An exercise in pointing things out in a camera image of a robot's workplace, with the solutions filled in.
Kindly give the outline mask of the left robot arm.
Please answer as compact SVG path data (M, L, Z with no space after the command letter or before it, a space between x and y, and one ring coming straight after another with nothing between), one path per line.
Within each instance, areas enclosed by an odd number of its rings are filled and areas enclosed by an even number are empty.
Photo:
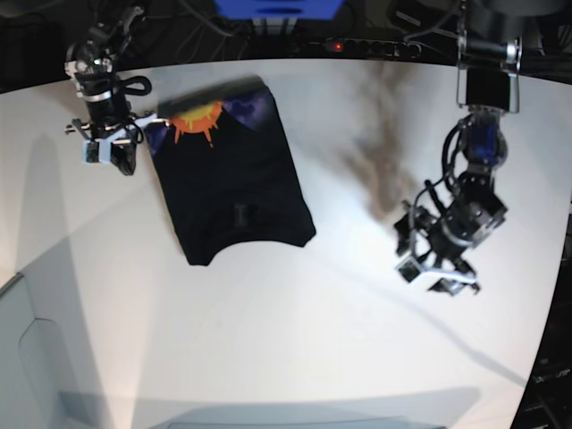
M475 1L454 1L434 24L458 20L457 103L467 115L443 141L440 178L425 181L394 224L400 277L408 283L431 278L432 291L450 296L480 291L463 255L490 237L508 212L495 193L495 174L509 154L501 119L519 111L522 38L484 35L493 15Z

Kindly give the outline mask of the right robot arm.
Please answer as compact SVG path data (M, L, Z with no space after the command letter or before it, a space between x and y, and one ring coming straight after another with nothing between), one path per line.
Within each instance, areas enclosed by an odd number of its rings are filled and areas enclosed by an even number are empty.
M117 71L146 15L146 1L102 2L87 36L68 48L64 62L64 71L88 111L86 121L72 119L64 133L81 135L84 163L111 164L125 176L135 173L144 130L168 122L154 111L135 113L128 97L149 95L151 81L144 76L123 79Z

